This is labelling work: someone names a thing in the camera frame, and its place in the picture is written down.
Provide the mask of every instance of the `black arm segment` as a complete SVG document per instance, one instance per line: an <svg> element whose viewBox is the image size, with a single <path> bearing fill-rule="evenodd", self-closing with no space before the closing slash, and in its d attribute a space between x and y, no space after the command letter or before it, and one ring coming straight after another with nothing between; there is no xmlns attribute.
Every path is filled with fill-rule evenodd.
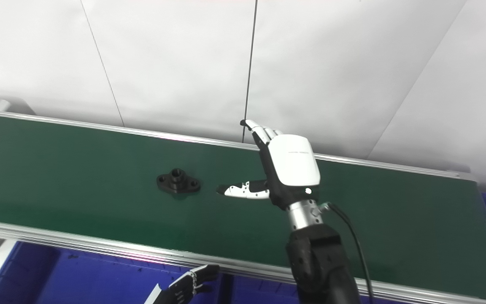
<svg viewBox="0 0 486 304"><path fill-rule="evenodd" d="M361 304L334 229L318 224L293 231L286 251L301 304Z"/></svg>

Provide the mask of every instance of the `panel seam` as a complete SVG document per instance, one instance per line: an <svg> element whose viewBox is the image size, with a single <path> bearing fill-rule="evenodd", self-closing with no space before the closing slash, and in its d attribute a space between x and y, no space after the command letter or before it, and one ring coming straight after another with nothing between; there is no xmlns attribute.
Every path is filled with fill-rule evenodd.
<svg viewBox="0 0 486 304"><path fill-rule="evenodd" d="M453 26L453 23L455 23L455 21L457 20L457 18L459 17L462 9L464 8L464 6L466 5L466 2L467 0L465 0L464 4L462 5L461 9L459 9L459 11L457 12L457 15L455 16L455 18L453 18L453 20L451 21L451 23L449 24L449 27L448 29L444 32L444 35L442 36L442 39L440 39L440 42L438 42L438 44L436 45L436 48L434 48L434 52L432 52L432 54L430 55L429 59L427 60L427 62L425 63L425 66L421 69L419 75L417 76L417 78L415 79L415 81L413 82L413 84L411 85L410 89L408 90L408 92L406 93L405 95L405 98L403 98L402 102L399 104L399 106L397 107L397 110L395 110L395 113L391 116L391 119L389 120L389 122L387 123L386 127L383 129L382 131L382 134L380 134L380 136L378 137L378 140L376 140L376 142L374 143L374 146L373 148L370 150L369 154L367 154L367 157L365 157L366 160L369 159L370 155L373 153L374 149L376 148L376 146L378 145L378 142L380 142L380 140L382 139L382 136L384 135L384 133L387 131L388 127L391 125L391 122L393 122L393 119L395 118L395 116L397 116L397 113L399 112L399 110L401 109L401 107L403 106L404 102L406 101L406 98L408 98L408 95L410 95L410 92L412 91L413 87L415 86L415 84L417 83L417 81L419 80L419 78L421 77L423 71L425 71L425 69L427 68L427 66L429 65L429 62L430 60L434 57L434 54L436 54L436 50L438 50L438 48L440 47L440 45L442 44L442 41L444 40L444 38L446 38L446 35L447 33L449 32L449 30L451 29L451 27Z"/></svg>
<svg viewBox="0 0 486 304"><path fill-rule="evenodd" d="M252 37L251 37L251 55L248 61L248 77L247 77L247 94L245 95L245 115L243 119L247 119L247 107L248 107L248 91L251 87L251 67L252 67L252 53L254 51L254 32L256 30L256 13L258 10L258 0L254 2L254 19L252 22ZM245 141L245 127L243 127L243 136L241 136L241 142Z"/></svg>
<svg viewBox="0 0 486 304"><path fill-rule="evenodd" d="M104 66L103 58L100 55L99 46L97 44L97 40L95 39L95 35L93 34L93 29L91 28L91 23L89 23L89 17L87 17L87 13L85 12L84 3L82 2L82 0L80 0L80 4L81 4L81 9L84 11L85 20L87 21L89 32L91 33L91 37L93 38L93 43L95 43L95 49L97 50L97 54L99 54L100 63L103 66L104 75L106 76L106 81L108 81L108 86L110 87L110 92L112 93L113 101L116 104L117 112L119 114L119 118L121 119L121 124L123 125L123 127L125 127L125 122L123 121L121 110L119 109L119 105L117 104L116 95L113 93L112 83L110 82L110 78L108 77L108 73L106 72L106 67Z"/></svg>

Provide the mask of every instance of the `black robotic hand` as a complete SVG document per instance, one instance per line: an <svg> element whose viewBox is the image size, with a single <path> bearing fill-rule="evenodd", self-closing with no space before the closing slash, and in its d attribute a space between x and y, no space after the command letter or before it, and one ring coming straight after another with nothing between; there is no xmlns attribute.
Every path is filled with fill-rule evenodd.
<svg viewBox="0 0 486 304"><path fill-rule="evenodd" d="M320 171L307 138L283 134L250 119L242 120L241 125L252 132L267 179L220 185L216 190L219 194L237 198L270 198L282 210L295 202L318 200Z"/></svg>
<svg viewBox="0 0 486 304"><path fill-rule="evenodd" d="M216 280L218 274L218 265L193 268L181 275L165 290L157 284L144 304L188 304L196 294L210 292L211 286L204 283Z"/></svg>

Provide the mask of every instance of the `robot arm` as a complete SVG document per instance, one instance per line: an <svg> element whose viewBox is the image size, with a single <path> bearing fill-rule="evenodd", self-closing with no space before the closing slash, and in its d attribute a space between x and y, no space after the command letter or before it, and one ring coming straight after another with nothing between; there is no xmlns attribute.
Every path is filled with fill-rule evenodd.
<svg viewBox="0 0 486 304"><path fill-rule="evenodd" d="M144 304L188 304L198 293L210 292L206 281L214 281L219 274L218 265L204 265L187 271L167 289L156 285Z"/></svg>
<svg viewBox="0 0 486 304"><path fill-rule="evenodd" d="M320 171L307 138L283 134L249 119L248 127L266 174L262 181L220 185L238 198L269 198L289 216L286 252L302 304L360 304L339 234L325 225L317 205Z"/></svg>

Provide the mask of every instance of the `white panel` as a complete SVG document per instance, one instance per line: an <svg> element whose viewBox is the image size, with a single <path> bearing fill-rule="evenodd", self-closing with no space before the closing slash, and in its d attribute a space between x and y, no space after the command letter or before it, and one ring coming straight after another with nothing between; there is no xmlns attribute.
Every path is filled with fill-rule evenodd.
<svg viewBox="0 0 486 304"><path fill-rule="evenodd" d="M486 190L486 1L466 3L370 159L471 169Z"/></svg>
<svg viewBox="0 0 486 304"><path fill-rule="evenodd" d="M464 2L260 1L247 118L367 157Z"/></svg>
<svg viewBox="0 0 486 304"><path fill-rule="evenodd" d="M240 140L253 0L84 6L125 125Z"/></svg>
<svg viewBox="0 0 486 304"><path fill-rule="evenodd" d="M0 98L121 125L79 0L0 0Z"/></svg>

